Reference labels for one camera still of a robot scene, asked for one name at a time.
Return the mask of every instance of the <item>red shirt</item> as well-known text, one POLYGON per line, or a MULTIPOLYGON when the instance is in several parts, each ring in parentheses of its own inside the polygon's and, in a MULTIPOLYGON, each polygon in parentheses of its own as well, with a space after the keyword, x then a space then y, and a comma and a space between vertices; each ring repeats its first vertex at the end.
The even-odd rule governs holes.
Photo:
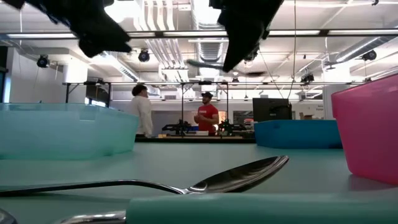
MULTIPOLYGON (((208 119, 213 119, 214 114, 218 114, 218 109, 213 105, 204 105, 198 109, 198 115, 202 115, 208 119)), ((199 131, 208 131, 209 133, 216 132, 216 128, 207 122, 199 121, 198 126, 199 131)))

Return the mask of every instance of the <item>ceiling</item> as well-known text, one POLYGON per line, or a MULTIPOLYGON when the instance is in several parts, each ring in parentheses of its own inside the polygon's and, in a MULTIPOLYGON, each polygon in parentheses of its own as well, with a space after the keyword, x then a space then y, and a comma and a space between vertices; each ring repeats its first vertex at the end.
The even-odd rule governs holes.
MULTIPOLYGON (((333 1, 333 0, 299 0, 297 1, 297 28, 298 29, 377 29, 377 28, 393 28, 398 26, 398 10, 397 0, 390 0, 392 4, 379 4, 371 6, 372 1, 333 1), (350 6, 350 4, 368 3, 366 6, 350 6)), ((285 0, 277 15, 271 24, 271 29, 294 29, 295 14, 292 0, 285 0)), ((192 22, 192 12, 179 10, 179 6, 190 4, 190 0, 174 1, 174 25, 177 30, 192 30, 194 25, 192 22)), ((22 14, 0 3, 0 32, 20 32, 22 25, 23 32, 67 32, 68 29, 62 25, 55 25, 49 21, 47 16, 32 7, 26 6, 22 10, 22 14)), ((120 25, 127 31, 135 31, 133 19, 125 19, 120 25)), ((236 68, 245 72, 267 71, 261 77, 248 78, 249 82, 260 82, 270 79, 270 74, 277 82, 290 82, 291 76, 296 74, 299 80, 304 67, 309 68, 316 77, 321 79, 322 68, 319 60, 324 59, 326 53, 333 54, 346 50, 352 45, 361 41, 362 37, 329 37, 325 38, 268 38, 261 43, 259 55, 254 59, 251 66, 245 66, 241 62, 236 68)), ((50 55, 50 59, 64 62, 66 57, 73 55, 78 57, 89 66, 89 76, 102 77, 109 80, 123 81, 123 75, 104 62, 97 62, 84 56, 77 46, 75 40, 35 40, 23 41, 22 46, 18 43, 11 43, 16 47, 22 47, 24 52, 31 55, 38 55, 43 49, 68 49, 70 54, 54 53, 50 55)), ((133 47, 133 52, 129 54, 118 54, 117 58, 122 61, 128 68, 134 70, 140 76, 140 79, 147 82, 160 82, 159 61, 155 55, 150 55, 148 62, 140 62, 138 54, 140 49, 146 49, 148 46, 144 40, 132 40, 129 43, 133 47)), ((178 39, 178 45, 183 58, 197 58, 196 43, 190 42, 188 39, 178 39)), ((351 76, 357 81, 373 73, 389 70, 397 63, 398 59, 398 41, 396 39, 375 49, 378 58, 372 62, 368 62, 366 69, 362 60, 350 62, 351 76)), ((194 80, 199 75, 197 69, 189 67, 188 76, 194 80)), ((234 76, 230 74, 221 74, 225 80, 230 81, 234 76)))

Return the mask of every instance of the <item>spoon handle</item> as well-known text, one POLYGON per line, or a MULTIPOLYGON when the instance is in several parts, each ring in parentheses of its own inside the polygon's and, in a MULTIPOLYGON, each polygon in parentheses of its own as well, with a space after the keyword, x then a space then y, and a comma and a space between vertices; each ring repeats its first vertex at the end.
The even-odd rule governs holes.
POLYGON ((122 185, 149 187, 152 189, 163 190, 174 194, 184 194, 182 189, 158 183, 153 183, 145 180, 109 180, 109 181, 85 182, 85 183, 76 183, 76 184, 30 185, 25 187, 19 187, 17 189, 0 190, 0 197, 15 197, 26 194, 52 192, 58 190, 88 189, 88 188, 112 187, 112 186, 122 186, 122 185))

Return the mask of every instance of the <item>pink plastic container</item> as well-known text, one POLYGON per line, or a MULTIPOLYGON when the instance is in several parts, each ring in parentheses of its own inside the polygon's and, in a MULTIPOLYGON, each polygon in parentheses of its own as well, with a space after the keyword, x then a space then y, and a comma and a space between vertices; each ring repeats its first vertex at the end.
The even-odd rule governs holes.
POLYGON ((398 185, 398 74, 331 96, 349 170, 398 185))

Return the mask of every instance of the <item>baseball cap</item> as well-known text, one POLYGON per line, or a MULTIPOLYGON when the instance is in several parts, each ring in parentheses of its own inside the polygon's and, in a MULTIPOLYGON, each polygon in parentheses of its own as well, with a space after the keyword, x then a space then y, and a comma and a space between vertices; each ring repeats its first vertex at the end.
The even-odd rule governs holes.
POLYGON ((202 93, 201 96, 202 97, 209 97, 210 99, 212 99, 213 94, 211 94, 210 92, 206 92, 206 93, 202 93))

